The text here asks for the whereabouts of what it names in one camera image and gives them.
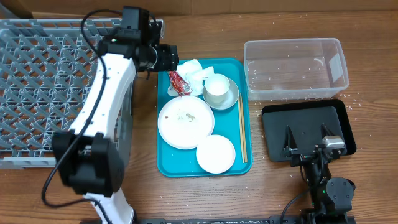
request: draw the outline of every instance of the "white cup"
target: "white cup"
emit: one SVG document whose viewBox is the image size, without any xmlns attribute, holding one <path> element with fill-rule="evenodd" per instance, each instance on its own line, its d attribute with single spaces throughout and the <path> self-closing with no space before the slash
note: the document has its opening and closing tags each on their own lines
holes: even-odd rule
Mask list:
<svg viewBox="0 0 398 224">
<path fill-rule="evenodd" d="M 214 74 L 207 78 L 205 88 L 208 93 L 209 100 L 214 103 L 221 103 L 227 97 L 229 90 L 229 79 L 222 74 Z"/>
</svg>

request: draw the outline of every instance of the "red plastic wrapper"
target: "red plastic wrapper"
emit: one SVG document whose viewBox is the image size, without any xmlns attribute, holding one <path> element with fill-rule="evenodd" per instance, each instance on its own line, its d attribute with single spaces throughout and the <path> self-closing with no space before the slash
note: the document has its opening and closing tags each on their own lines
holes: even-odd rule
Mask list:
<svg viewBox="0 0 398 224">
<path fill-rule="evenodd" d="M 191 92 L 193 91 L 192 88 L 176 71 L 169 71 L 168 74 L 170 77 L 170 83 L 178 95 L 191 95 Z"/>
</svg>

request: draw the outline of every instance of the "white bowl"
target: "white bowl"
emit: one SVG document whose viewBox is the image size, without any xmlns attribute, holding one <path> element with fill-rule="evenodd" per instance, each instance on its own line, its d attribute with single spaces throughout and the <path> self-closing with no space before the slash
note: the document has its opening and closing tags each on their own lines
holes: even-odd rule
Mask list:
<svg viewBox="0 0 398 224">
<path fill-rule="evenodd" d="M 229 78 L 222 74 L 214 74 L 207 78 L 205 82 L 208 98 L 215 103 L 220 103 L 226 99 L 229 86 Z"/>
<path fill-rule="evenodd" d="M 237 102 L 239 97 L 238 86 L 234 81 L 232 81 L 232 79 L 229 78 L 228 80 L 229 80 L 229 90 L 225 94 L 225 99 L 219 103 L 215 103 L 212 100 L 213 98 L 207 92 L 206 87 L 203 89 L 203 99 L 211 108 L 216 110 L 226 110 L 235 105 L 235 103 Z"/>
</svg>

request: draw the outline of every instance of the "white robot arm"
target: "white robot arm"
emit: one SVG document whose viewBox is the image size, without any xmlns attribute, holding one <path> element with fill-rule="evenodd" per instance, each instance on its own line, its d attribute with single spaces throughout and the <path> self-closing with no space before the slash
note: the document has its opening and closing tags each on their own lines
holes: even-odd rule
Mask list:
<svg viewBox="0 0 398 224">
<path fill-rule="evenodd" d="M 136 76 L 136 67 L 132 59 L 123 58 L 123 55 L 108 53 L 103 56 L 103 60 L 107 69 L 107 81 L 101 101 L 95 111 L 95 115 L 91 120 L 84 133 L 84 136 L 94 137 L 97 133 L 102 133 L 104 138 L 113 140 L 114 127 L 116 119 L 121 108 L 121 104 L 127 89 L 134 81 Z M 98 62 L 95 79 L 86 102 L 77 116 L 76 120 L 70 126 L 70 130 L 77 135 L 84 126 L 85 121 L 94 107 L 98 93 L 101 89 L 103 80 L 103 67 Z M 93 198 L 99 201 L 113 223 L 132 223 L 134 218 L 134 210 L 129 206 L 121 189 L 113 193 L 111 197 L 105 197 L 103 194 L 87 193 L 84 198 Z M 99 207 L 95 206 L 102 222 L 106 220 Z"/>
<path fill-rule="evenodd" d="M 113 144 L 116 119 L 137 72 L 176 70 L 179 61 L 176 46 L 159 44 L 163 21 L 155 20 L 153 15 L 153 21 L 149 21 L 149 15 L 144 9 L 124 7 L 120 27 L 98 44 L 95 51 L 102 63 L 98 63 L 90 94 L 69 132 L 57 133 L 52 138 L 57 166 L 43 187 L 44 204 L 57 208 L 91 201 L 102 223 L 134 223 L 134 210 L 120 189 L 125 164 Z M 90 154 L 81 153 L 88 147 Z M 57 169 L 63 184 L 82 194 L 85 200 L 61 205 L 46 201 L 47 186 Z"/>
</svg>

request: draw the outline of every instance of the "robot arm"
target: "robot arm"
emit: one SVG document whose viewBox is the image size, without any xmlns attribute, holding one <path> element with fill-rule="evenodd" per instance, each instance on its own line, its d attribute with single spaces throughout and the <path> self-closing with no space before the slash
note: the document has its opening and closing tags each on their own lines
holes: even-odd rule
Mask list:
<svg viewBox="0 0 398 224">
<path fill-rule="evenodd" d="M 84 136 L 94 137 L 95 134 L 101 133 L 104 135 L 104 138 L 113 140 L 116 118 L 118 117 L 124 95 L 136 76 L 136 67 L 131 58 L 126 59 L 123 58 L 123 55 L 119 54 L 108 53 L 103 56 L 103 59 L 106 64 L 106 69 L 108 69 L 108 79 L 96 113 L 91 120 L 91 124 L 85 131 Z M 103 67 L 99 63 L 86 102 L 80 114 L 70 126 L 70 130 L 74 130 L 75 135 L 81 131 L 89 113 L 94 107 L 94 103 L 100 92 L 103 73 Z"/>
<path fill-rule="evenodd" d="M 177 47 L 159 44 L 163 35 L 163 21 L 149 21 L 149 12 L 136 7 L 124 7 L 121 26 L 98 44 L 99 57 L 106 67 L 107 80 L 103 94 L 90 125 L 82 129 L 93 111 L 103 85 L 104 68 L 98 63 L 90 93 L 80 114 L 67 133 L 52 138 L 52 149 L 57 162 L 69 150 L 70 157 L 60 166 L 64 185 L 72 187 L 84 198 L 95 199 L 95 207 L 102 222 L 103 213 L 113 223 L 134 222 L 134 210 L 128 205 L 120 186 L 124 177 L 124 162 L 113 144 L 114 127 L 124 95 L 134 81 L 137 71 L 176 70 Z M 90 154 L 81 153 L 90 148 Z"/>
<path fill-rule="evenodd" d="M 354 218 L 347 217 L 346 214 L 352 209 L 351 201 L 354 197 L 355 184 L 342 177 L 332 177 L 328 167 L 332 160 L 340 158 L 345 149 L 345 142 L 340 136 L 335 136 L 324 123 L 320 127 L 322 141 L 315 145 L 313 152 L 310 153 L 300 152 L 290 127 L 286 127 L 283 155 L 291 157 L 292 167 L 304 168 L 305 177 L 302 173 L 302 178 L 308 184 L 306 192 L 311 194 L 313 208 L 302 210 L 299 222 L 292 217 L 284 218 L 289 203 L 278 223 L 283 220 L 283 222 L 306 224 L 355 224 Z M 293 202 L 304 194 L 293 199 Z"/>
</svg>

